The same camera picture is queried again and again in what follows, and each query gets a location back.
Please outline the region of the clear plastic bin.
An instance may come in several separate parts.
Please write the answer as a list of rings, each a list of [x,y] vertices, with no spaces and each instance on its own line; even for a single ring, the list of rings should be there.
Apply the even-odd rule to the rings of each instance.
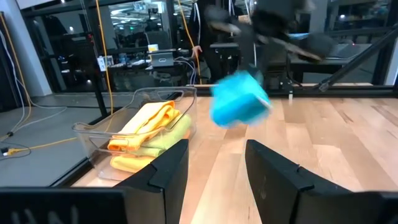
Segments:
[[[146,103],[165,101],[174,101],[175,109],[180,110],[180,115],[188,114],[191,117],[191,133],[187,139],[189,140],[195,134],[197,120],[197,90],[190,86],[142,88],[133,94],[130,103],[99,123],[93,125],[77,123],[73,125],[73,130],[76,131],[78,138],[84,146],[87,158],[92,164],[98,178],[110,182],[122,182],[135,174],[111,167],[110,161],[114,156],[135,155],[129,154],[130,151],[108,150],[109,141],[122,130],[124,125]],[[161,128],[158,133],[164,133],[165,130],[171,131],[172,128],[166,126]]]

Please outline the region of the teal microfiber towel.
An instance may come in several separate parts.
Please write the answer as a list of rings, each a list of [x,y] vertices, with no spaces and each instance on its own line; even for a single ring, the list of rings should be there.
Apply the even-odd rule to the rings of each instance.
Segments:
[[[238,123],[253,124],[269,116],[272,105],[268,94],[259,84],[262,73],[237,70],[211,87],[212,122],[222,128]]]

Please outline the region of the orange microfiber towel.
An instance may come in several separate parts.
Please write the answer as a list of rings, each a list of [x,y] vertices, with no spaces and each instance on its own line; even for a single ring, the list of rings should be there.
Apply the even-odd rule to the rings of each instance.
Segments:
[[[153,138],[180,115],[174,101],[146,103],[109,141],[110,151],[137,151],[141,144]]]
[[[143,169],[145,166],[150,164],[155,158],[151,156],[128,156],[128,155],[121,155],[121,156],[114,156],[111,161],[111,167],[136,173]]]

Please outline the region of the green microfiber towel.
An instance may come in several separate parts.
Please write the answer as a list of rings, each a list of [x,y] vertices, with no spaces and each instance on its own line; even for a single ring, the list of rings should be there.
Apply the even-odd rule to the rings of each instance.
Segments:
[[[191,117],[188,114],[181,114],[167,126],[168,128],[173,127],[171,131],[165,130],[164,133],[158,133],[152,139],[142,143],[138,150],[130,151],[129,154],[135,156],[158,157],[175,143],[179,142],[179,140],[188,139],[191,133],[191,124]]]

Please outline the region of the person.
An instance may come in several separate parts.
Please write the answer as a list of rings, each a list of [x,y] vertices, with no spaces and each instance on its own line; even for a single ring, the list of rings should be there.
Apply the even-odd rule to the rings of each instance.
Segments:
[[[188,22],[188,30],[193,41],[192,57],[204,58],[210,69],[212,84],[223,77],[220,56],[210,47],[217,41],[217,36],[205,19],[205,9],[215,4],[215,0],[194,0]]]

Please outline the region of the grey device on desk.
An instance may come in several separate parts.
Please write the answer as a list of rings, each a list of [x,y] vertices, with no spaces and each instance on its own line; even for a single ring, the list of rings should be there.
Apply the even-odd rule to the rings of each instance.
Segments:
[[[151,53],[151,65],[155,67],[173,67],[174,55],[172,52]]]

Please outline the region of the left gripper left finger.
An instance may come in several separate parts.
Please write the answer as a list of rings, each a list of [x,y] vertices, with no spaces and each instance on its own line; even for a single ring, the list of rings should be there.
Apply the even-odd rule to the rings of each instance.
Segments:
[[[124,214],[116,217],[116,224],[179,224],[188,158],[189,141],[180,140],[117,184],[124,189]]]

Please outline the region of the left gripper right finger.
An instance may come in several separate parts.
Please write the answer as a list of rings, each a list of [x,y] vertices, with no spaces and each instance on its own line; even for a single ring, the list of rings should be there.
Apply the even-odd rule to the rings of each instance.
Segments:
[[[304,192],[349,192],[253,139],[246,141],[245,161],[262,224],[294,224]]]

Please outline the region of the black desk frame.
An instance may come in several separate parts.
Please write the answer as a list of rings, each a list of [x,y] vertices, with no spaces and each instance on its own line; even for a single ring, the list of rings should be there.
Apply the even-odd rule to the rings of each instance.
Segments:
[[[333,74],[350,63],[359,54],[368,49],[371,44],[355,44],[353,42],[338,44],[324,61],[307,62],[298,57],[291,57],[290,71],[295,81],[302,83],[304,73]]]

